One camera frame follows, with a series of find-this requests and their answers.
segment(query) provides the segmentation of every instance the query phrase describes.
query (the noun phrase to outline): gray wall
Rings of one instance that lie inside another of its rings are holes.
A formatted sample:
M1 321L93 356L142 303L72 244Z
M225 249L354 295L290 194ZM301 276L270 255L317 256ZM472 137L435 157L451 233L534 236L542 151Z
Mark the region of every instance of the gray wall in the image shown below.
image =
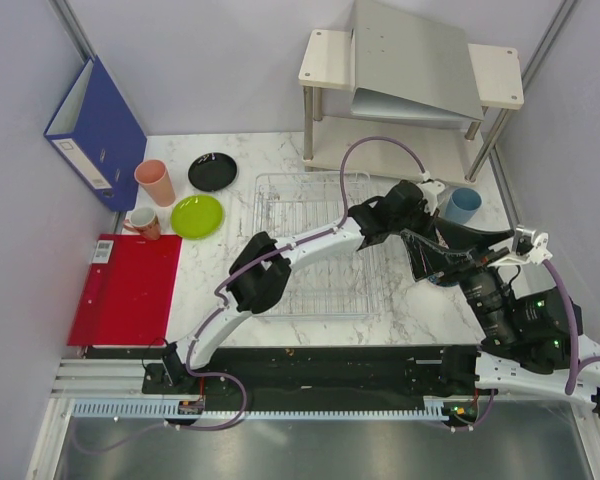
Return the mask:
M69 0L152 134L298 131L298 71L315 28L344 29L352 0ZM515 47L524 64L559 0L392 0ZM346 113L346 94L325 98Z
M600 0L581 2L502 141L526 224L600 340Z
M0 479L23 478L97 234L42 132L80 59L46 0L0 1Z

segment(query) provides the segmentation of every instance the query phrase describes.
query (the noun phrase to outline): red folder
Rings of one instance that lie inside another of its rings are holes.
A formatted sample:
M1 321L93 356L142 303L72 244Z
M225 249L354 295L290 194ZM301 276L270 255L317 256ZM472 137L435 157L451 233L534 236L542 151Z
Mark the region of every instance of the red folder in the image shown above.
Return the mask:
M165 336L182 239L101 235L68 345L140 346Z

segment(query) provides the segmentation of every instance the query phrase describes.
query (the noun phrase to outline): wire rack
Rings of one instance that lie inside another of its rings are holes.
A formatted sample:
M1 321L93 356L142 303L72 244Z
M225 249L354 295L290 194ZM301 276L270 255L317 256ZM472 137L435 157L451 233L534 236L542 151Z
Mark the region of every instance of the wire rack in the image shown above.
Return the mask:
M368 174L347 173L345 182L350 205L372 196ZM290 236L342 216L338 172L264 174L255 192L254 233ZM378 314L383 305L380 265L369 248L293 272L280 302L260 316L351 318Z

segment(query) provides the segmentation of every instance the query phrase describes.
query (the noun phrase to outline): green plate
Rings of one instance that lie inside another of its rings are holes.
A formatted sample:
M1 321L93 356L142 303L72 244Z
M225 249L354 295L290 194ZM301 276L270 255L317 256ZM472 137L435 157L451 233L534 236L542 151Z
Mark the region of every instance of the green plate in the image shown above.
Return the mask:
M215 232L224 220L220 202L209 195L194 195L179 202L171 214L171 226L177 235L198 240Z

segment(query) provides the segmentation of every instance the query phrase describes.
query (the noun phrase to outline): marble countertop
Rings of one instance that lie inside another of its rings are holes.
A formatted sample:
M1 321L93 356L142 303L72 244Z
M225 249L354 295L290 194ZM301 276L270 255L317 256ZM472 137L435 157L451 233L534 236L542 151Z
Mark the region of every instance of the marble countertop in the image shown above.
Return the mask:
M177 199L196 193L187 170L208 152L231 155L238 177L225 190L213 194L223 205L222 227L203 240L183 240L176 274L166 338L187 335L218 305L215 287L226 278L229 266L254 233L256 177L266 173L303 172L302 133L168 135L148 138L145 158L163 160ZM396 180L372 177L374 194L385 194ZM487 162L474 187L483 206L469 226L485 230L509 228L502 200ZM172 207L160 208L140 189L136 207L158 212L163 233L173 233ZM407 252L397 237L377 249L385 303L377 315L351 318L250 318L225 341L226 346L299 345L418 345L479 342L484 335L459 287L440 288L427 281L415 283Z

